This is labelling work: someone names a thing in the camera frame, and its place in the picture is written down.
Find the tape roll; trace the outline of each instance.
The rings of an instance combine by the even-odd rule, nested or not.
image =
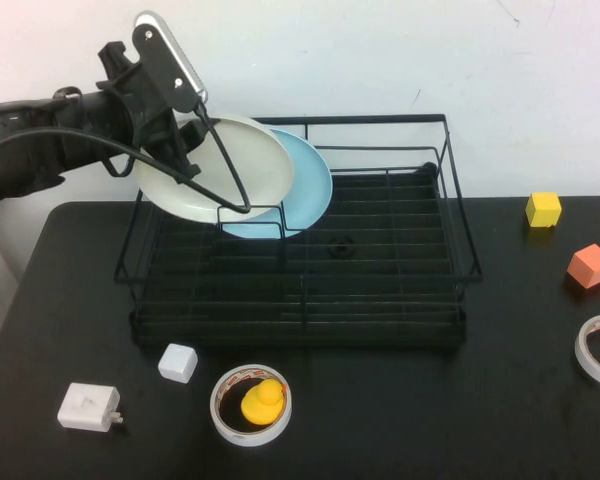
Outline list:
[[[220,418],[220,402],[227,392],[238,382],[246,380],[248,378],[274,378],[282,384],[284,390],[284,407],[278,418],[264,430],[258,432],[246,433],[239,432],[229,427]],[[243,365],[241,367],[234,368],[229,372],[225,373],[216,386],[213,388],[211,393],[211,402],[209,405],[211,409],[211,419],[213,424],[216,426],[218,433],[222,435],[226,440],[239,445],[241,447],[258,447],[269,443],[280,435],[289,423],[291,418],[291,389],[285,378],[280,375],[273,368],[266,367],[264,365]]]
[[[600,363],[593,358],[593,355],[591,355],[591,352],[589,351],[589,346],[587,345],[587,336],[598,330],[600,330],[600,315],[587,320],[584,325],[582,325],[578,338],[576,339],[575,349],[576,358],[578,359],[580,366],[582,366],[584,371],[587,372],[591,378],[600,382]]]

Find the power adapter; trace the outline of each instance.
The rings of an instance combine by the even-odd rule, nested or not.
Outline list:
[[[116,412],[119,402],[115,387],[72,383],[58,410],[58,421],[65,428],[108,432],[112,423],[122,423]]]

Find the black cable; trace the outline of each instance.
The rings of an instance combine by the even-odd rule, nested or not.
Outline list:
[[[204,113],[205,113],[204,116],[206,117],[206,121],[208,122],[209,119],[206,116],[206,110],[204,111]],[[220,147],[221,152],[223,153],[223,155],[225,155],[226,149],[224,149],[222,142],[218,142],[219,139],[218,139],[217,133],[213,129],[213,126],[211,128],[211,132],[212,132],[213,138],[216,140],[216,143],[218,143],[218,146]],[[120,143],[115,140],[111,140],[110,138],[107,138],[104,135],[100,135],[97,133],[85,132],[82,130],[78,130],[76,128],[69,128],[69,127],[28,128],[26,130],[21,130],[19,132],[15,132],[5,138],[0,139],[0,147],[7,145],[11,142],[14,142],[16,140],[22,139],[22,138],[35,137],[35,136],[41,136],[41,135],[58,135],[58,136],[78,137],[78,138],[82,138],[84,140],[89,140],[91,142],[99,143],[99,144],[107,146],[117,152],[125,153],[136,160],[140,160],[141,162],[146,163],[150,167],[153,167],[156,170],[159,170],[160,172],[164,173],[165,175],[170,176],[177,182],[186,185],[187,187],[195,190],[198,193],[201,193],[202,195],[206,196],[207,198],[210,198],[211,200],[213,200],[214,202],[219,203],[223,207],[229,208],[238,213],[249,213],[251,211],[251,204],[249,203],[249,199],[246,198],[246,192],[244,191],[244,186],[242,185],[242,182],[240,182],[239,177],[236,180],[236,184],[238,185],[238,189],[240,190],[240,193],[242,194],[243,200],[245,200],[245,198],[246,198],[245,205],[235,205],[235,204],[229,202],[228,200],[225,200],[224,198],[216,195],[212,191],[206,189],[202,185],[199,185],[198,183],[192,181],[186,175],[183,175],[182,173],[178,172],[177,170],[174,170],[171,167],[163,165],[162,163],[155,160],[153,157],[150,157],[149,155],[145,155],[144,153],[139,152],[137,150],[134,150],[133,148],[128,147],[124,143]],[[225,157],[225,160],[227,162],[227,165],[229,165],[229,169],[231,170],[232,175],[234,175],[234,180],[235,180],[237,173],[235,172],[235,169],[233,168],[233,164],[231,164],[231,161],[229,160],[228,154]]]
[[[224,144],[222,143],[222,140],[220,139],[218,132],[216,132],[216,129],[213,126],[213,123],[209,119],[209,115],[207,114],[207,107],[205,107],[203,101],[198,102],[198,105],[196,108],[196,115],[200,118],[200,120],[202,120],[202,123],[204,123],[205,127],[207,127],[207,129],[211,132],[211,135],[213,136],[213,139],[215,140],[216,145],[218,145],[218,148],[220,149],[220,153],[222,153],[222,156],[224,157],[224,161],[227,163],[227,167],[229,167],[231,176],[233,177],[233,180],[236,182],[236,186],[238,187],[238,191],[240,192],[240,196],[242,197],[242,202],[244,203],[244,207],[247,209],[247,211],[245,213],[248,213],[251,210],[251,202],[249,201],[249,197],[247,196],[247,191],[245,190],[244,185],[242,184],[240,175],[238,175],[238,172],[236,171],[235,167],[233,166],[233,162],[231,161],[229,152],[227,152],[227,149],[225,148]]]

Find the black wire dish rack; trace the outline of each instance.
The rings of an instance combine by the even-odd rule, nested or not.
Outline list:
[[[311,228],[242,239],[138,193],[115,280],[134,341],[196,346],[458,346],[482,278],[444,115],[262,118],[316,146],[333,195]]]

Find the rubber duck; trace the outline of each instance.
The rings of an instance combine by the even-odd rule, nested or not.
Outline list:
[[[249,389],[240,409],[244,417],[255,425],[273,423],[284,408],[284,388],[274,378],[267,378]]]

